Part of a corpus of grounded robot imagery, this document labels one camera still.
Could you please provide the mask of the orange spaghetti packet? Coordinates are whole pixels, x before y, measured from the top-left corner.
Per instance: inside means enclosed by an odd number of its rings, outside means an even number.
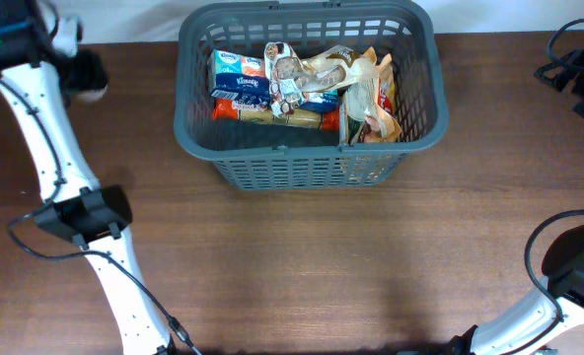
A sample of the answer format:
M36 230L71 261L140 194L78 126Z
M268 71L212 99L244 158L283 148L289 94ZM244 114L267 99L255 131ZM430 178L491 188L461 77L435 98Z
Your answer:
M335 132L339 129L338 110L318 113L297 109L291 114L275 116L269 108L239 104L235 101L217 99L212 119L243 121L255 124L283 125L300 128L312 128Z

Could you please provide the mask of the blue tissue multipack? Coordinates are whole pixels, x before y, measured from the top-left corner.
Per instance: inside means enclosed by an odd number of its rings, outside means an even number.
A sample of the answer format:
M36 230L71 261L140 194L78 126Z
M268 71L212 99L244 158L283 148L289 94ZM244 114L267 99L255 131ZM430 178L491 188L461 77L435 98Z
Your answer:
M265 75L263 57L215 50L209 57L208 70L208 89L212 97L270 109L269 81ZM295 110L328 113L336 110L337 104L337 90L333 90L318 93Z

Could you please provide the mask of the sliced bread paper bag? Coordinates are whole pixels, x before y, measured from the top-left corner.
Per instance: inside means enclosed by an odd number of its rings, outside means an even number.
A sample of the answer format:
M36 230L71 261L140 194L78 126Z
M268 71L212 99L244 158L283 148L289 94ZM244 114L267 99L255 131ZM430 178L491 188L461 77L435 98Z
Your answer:
M336 45L309 59L301 59L287 42L269 42L263 52L269 81L270 109L276 117L291 114L318 93L377 79L373 47L360 53Z

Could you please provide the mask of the beige snack bag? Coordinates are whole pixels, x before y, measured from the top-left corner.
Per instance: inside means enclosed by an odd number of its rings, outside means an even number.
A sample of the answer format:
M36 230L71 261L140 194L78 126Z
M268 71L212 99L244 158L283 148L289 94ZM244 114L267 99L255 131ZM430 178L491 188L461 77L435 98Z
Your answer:
M393 58L387 54L377 63L373 47L363 56L375 65L378 77L355 83L345 90L339 106L339 143L395 143L402 128L395 117Z

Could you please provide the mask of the green lid jar white label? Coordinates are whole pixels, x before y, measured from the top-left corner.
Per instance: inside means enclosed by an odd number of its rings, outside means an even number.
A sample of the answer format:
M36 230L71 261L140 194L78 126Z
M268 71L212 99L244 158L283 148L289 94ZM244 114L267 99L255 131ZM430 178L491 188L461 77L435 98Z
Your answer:
M109 87L108 85L105 85L104 87L102 87L100 89L91 89L91 90L86 90L86 91L80 91L79 93L77 93L75 95L75 98L82 103L86 103L86 104L95 103L104 97L104 95L106 94L106 92L108 90L108 87Z

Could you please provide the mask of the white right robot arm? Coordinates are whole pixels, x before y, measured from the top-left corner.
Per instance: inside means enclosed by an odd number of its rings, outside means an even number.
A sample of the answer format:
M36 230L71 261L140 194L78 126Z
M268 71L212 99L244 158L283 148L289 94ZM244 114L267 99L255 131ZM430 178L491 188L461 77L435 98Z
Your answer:
M538 68L535 77L559 92L573 81L572 93L581 98L573 110L584 118L584 48L561 57L551 49L547 54L551 63ZM555 214L529 236L524 262L534 289L497 319L452 338L442 348L443 354L537 354L555 337L584 324L584 225L553 241L542 263L542 278L535 275L531 263L539 234L571 217L584 217L584 209Z

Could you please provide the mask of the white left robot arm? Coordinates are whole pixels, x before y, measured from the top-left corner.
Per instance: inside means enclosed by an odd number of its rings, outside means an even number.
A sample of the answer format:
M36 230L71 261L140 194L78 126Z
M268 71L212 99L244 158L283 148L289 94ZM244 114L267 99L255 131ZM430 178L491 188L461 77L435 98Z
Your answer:
M94 269L126 354L175 354L186 335L145 287L133 249L132 213L123 189L103 187L84 158L67 116L73 95L100 98L108 87L101 57L82 49L81 21L48 1L0 1L0 94L20 126L35 164L40 207L32 220L77 247L60 260L85 258Z

